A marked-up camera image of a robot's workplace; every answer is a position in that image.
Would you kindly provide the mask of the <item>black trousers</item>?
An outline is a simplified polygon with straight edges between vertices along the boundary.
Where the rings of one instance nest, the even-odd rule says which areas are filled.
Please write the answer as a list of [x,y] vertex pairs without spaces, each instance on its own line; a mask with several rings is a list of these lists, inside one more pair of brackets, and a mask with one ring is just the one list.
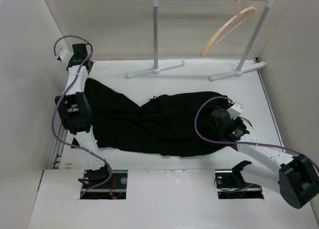
[[86,80],[84,93],[93,112],[93,134],[99,148],[194,157],[224,147],[199,137],[218,141],[209,125],[210,114],[216,107],[230,107],[220,93],[154,96],[139,106],[94,79]]

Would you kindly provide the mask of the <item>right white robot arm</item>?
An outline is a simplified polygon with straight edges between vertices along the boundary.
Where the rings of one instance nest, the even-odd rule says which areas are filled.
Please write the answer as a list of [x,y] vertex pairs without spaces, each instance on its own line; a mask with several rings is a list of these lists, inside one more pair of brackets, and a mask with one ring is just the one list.
[[291,155],[260,142],[242,125],[238,106],[214,109],[209,125],[217,134],[219,144],[252,157],[258,164],[243,160],[231,168],[228,177],[217,175],[216,184],[234,192],[250,184],[263,186],[280,194],[293,208],[302,208],[319,194],[319,175],[314,164],[303,154]]

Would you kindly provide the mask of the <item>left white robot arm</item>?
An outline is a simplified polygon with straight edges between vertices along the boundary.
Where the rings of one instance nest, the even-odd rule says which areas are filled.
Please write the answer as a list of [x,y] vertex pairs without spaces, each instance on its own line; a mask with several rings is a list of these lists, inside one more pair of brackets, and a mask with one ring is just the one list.
[[82,149],[101,160],[102,167],[87,170],[79,182],[89,189],[108,188],[112,183],[112,170],[99,154],[97,140],[93,134],[93,112],[84,93],[85,83],[93,67],[91,54],[87,51],[88,43],[72,45],[73,52],[61,49],[58,59],[67,64],[68,79],[61,96],[55,98],[56,113],[64,129],[74,136],[75,148]]

